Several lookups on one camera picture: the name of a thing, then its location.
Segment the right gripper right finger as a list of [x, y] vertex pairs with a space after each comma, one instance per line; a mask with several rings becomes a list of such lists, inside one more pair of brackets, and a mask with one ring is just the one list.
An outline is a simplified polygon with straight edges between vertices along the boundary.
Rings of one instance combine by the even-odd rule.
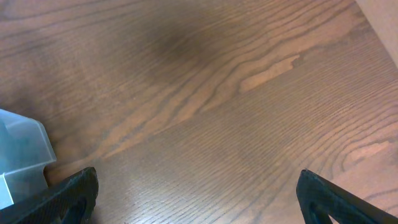
[[308, 169], [300, 173], [296, 195], [306, 224], [397, 224], [397, 217]]

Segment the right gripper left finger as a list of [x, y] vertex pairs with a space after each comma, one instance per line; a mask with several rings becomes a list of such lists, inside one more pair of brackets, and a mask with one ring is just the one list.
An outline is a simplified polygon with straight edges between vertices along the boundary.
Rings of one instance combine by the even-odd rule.
[[89, 223], [99, 182], [86, 167], [55, 186], [1, 210], [1, 223]]

